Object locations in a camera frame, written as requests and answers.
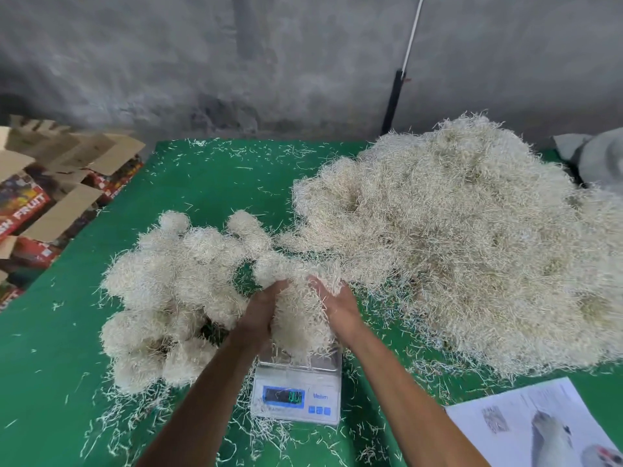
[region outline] concrete wall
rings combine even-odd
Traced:
[[[373,139],[417,0],[0,0],[0,107],[158,137]],[[425,0],[396,129],[623,123],[623,0]]]

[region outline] left hand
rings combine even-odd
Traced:
[[[247,309],[234,328],[234,332],[242,334],[256,346],[258,352],[270,341],[270,322],[275,314],[276,296],[287,286],[287,280],[278,280],[264,290],[253,293]]]

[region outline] scale display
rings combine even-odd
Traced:
[[[285,389],[282,387],[269,387],[264,385],[262,399],[267,405],[280,407],[303,408],[305,405],[305,391],[297,389]]]

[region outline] right hand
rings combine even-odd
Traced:
[[[333,296],[316,277],[309,276],[308,280],[322,301],[324,312],[329,319],[329,326],[342,344],[351,347],[357,333],[365,328],[365,324],[359,313],[357,299],[350,287],[342,281],[339,294]]]

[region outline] table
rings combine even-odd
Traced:
[[[24,296],[0,314],[3,464],[117,467],[130,462],[137,448],[153,438],[155,413],[138,422],[130,435],[118,436],[122,445],[131,442],[131,446],[127,451],[118,449],[121,455],[113,457],[106,447],[112,430],[102,433],[95,422],[110,406],[100,392],[110,381],[103,380],[108,358],[100,352],[98,334],[106,318],[118,311],[117,302],[102,300],[98,285],[112,256],[135,243],[137,233],[153,224],[160,212],[185,211],[195,226],[222,228],[233,210],[247,209],[260,215],[267,227],[277,229],[290,223],[288,200],[294,179],[313,175],[332,157],[355,156],[365,147],[365,142],[222,139],[159,143],[145,168],[113,203]],[[403,334],[395,322],[386,324],[373,312],[366,318],[406,367],[422,369],[419,361],[443,362],[447,357],[421,347],[418,337]],[[442,365],[427,367],[418,380],[443,403],[469,400],[505,386],[486,387],[478,375],[448,373]],[[609,365],[594,372],[597,375],[577,372],[570,377],[597,421],[623,447],[619,422],[623,406],[618,404],[623,369]],[[541,380],[524,377],[515,386]],[[173,400],[179,401],[183,394],[183,390],[174,393]],[[244,414],[235,412],[243,429],[230,424],[228,441],[219,453],[221,463],[404,465],[356,361],[345,361],[343,415],[338,430],[293,424],[295,442],[281,457],[275,446],[266,443],[253,463]]]

